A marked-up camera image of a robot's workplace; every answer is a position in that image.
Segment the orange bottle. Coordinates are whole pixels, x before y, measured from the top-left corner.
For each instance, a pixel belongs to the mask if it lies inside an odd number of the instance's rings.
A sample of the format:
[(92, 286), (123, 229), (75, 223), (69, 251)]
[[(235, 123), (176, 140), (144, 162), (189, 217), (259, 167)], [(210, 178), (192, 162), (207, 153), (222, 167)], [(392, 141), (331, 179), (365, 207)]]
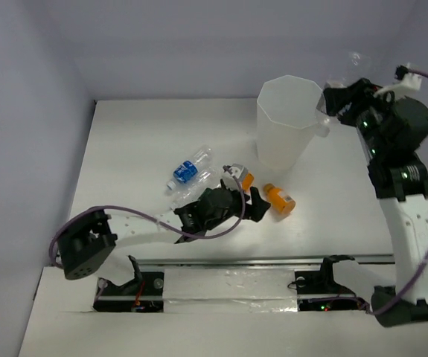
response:
[(269, 183), (263, 187), (263, 191), (272, 208), (281, 215), (289, 215), (296, 206), (293, 198), (280, 187)]
[(251, 173), (247, 173), (243, 177), (242, 182), (241, 182), (241, 186), (242, 186), (243, 191), (245, 191), (245, 192), (249, 191), (250, 187), (253, 184), (253, 181), (254, 181), (254, 176)]

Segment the clear bottle red blue label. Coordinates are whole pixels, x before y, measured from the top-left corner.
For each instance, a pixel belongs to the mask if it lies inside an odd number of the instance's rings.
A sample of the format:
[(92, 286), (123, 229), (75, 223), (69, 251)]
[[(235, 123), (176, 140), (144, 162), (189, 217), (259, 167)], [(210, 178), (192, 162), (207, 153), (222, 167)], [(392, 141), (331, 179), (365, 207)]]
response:
[(320, 138), (326, 138), (330, 133), (331, 124), (337, 122), (337, 119), (326, 113), (324, 90), (328, 88), (343, 89), (358, 81), (359, 78), (366, 77), (371, 69), (372, 58), (360, 52), (349, 51), (341, 57), (341, 60), (340, 71), (337, 74), (329, 75), (316, 105), (317, 124), (315, 134)]

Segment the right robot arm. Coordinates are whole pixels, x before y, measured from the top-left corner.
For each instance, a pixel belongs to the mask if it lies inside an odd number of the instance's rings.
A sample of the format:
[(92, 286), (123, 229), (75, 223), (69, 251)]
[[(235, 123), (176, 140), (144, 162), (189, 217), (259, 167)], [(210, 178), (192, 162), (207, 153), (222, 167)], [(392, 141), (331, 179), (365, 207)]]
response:
[(396, 269), (395, 281), (384, 283), (353, 257), (332, 255), (318, 282), (328, 292), (342, 286), (357, 293), (385, 328), (428, 322), (428, 170), (417, 154), (428, 136), (428, 108), (413, 97), (420, 87), (417, 75), (384, 87), (362, 78), (327, 84), (318, 104), (359, 135)]

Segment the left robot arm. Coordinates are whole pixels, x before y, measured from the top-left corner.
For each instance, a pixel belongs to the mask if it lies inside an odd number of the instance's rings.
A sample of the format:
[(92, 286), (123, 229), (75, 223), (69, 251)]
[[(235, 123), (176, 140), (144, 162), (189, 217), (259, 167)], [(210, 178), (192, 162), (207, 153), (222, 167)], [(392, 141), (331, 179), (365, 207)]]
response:
[(94, 206), (55, 233), (48, 256), (67, 280), (94, 275), (107, 288), (131, 295), (142, 282), (135, 246), (220, 238), (243, 220), (261, 221), (269, 208), (256, 187), (245, 193), (239, 184), (207, 188), (196, 201), (158, 216), (115, 205)]

